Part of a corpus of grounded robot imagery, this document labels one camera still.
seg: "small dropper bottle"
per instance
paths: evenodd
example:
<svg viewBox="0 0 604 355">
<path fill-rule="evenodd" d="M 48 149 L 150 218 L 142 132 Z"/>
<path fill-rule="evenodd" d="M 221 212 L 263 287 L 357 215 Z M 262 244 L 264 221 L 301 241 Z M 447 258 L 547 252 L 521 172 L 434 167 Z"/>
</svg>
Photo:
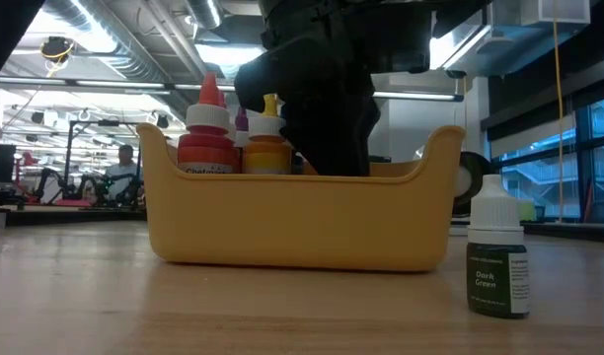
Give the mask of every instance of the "small dropper bottle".
<svg viewBox="0 0 604 355">
<path fill-rule="evenodd" d="M 471 200 L 467 245 L 467 300 L 473 312 L 505 319 L 529 314 L 528 254 L 517 200 L 486 175 Z"/>
</svg>

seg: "bottle label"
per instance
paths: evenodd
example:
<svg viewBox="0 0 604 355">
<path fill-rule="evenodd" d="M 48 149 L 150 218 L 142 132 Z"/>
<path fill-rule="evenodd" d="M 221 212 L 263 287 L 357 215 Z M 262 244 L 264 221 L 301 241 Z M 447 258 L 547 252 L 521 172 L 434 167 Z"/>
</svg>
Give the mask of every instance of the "bottle label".
<svg viewBox="0 0 604 355">
<path fill-rule="evenodd" d="M 188 174 L 232 174 L 234 169 L 227 164 L 217 163 L 179 163 L 177 167 Z"/>
<path fill-rule="evenodd" d="M 469 304 L 475 308 L 503 314 L 528 313 L 528 254 L 480 250 L 467 254 L 467 291 Z"/>
</svg>

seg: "desk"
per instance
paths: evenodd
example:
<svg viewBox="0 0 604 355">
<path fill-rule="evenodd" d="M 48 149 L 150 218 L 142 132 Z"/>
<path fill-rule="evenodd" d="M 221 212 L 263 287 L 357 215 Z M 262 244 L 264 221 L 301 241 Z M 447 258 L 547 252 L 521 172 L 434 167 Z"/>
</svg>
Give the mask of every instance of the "desk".
<svg viewBox="0 0 604 355">
<path fill-rule="evenodd" d="M 143 222 L 8 228 L 0 354 L 604 353 L 604 244 L 529 237 L 526 320 L 469 312 L 465 244 L 355 273 L 169 264 Z"/>
</svg>

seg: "green label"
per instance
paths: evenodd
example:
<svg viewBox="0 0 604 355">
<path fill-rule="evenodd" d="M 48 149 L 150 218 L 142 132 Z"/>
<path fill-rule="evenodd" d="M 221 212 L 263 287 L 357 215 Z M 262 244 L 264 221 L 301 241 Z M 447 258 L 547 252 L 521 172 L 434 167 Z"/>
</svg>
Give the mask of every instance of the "green label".
<svg viewBox="0 0 604 355">
<path fill-rule="evenodd" d="M 474 250 L 467 254 L 469 304 L 504 314 L 528 312 L 528 258 L 523 253 Z"/>
</svg>

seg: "yellow bottle cap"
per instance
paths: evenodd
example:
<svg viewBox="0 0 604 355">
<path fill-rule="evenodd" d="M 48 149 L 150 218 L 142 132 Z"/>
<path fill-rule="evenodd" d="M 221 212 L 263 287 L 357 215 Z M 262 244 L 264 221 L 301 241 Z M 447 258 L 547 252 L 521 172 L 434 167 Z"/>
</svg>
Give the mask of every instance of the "yellow bottle cap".
<svg viewBox="0 0 604 355">
<path fill-rule="evenodd" d="M 265 117 L 278 117 L 278 104 L 274 94 L 264 96 L 264 112 Z"/>
</svg>

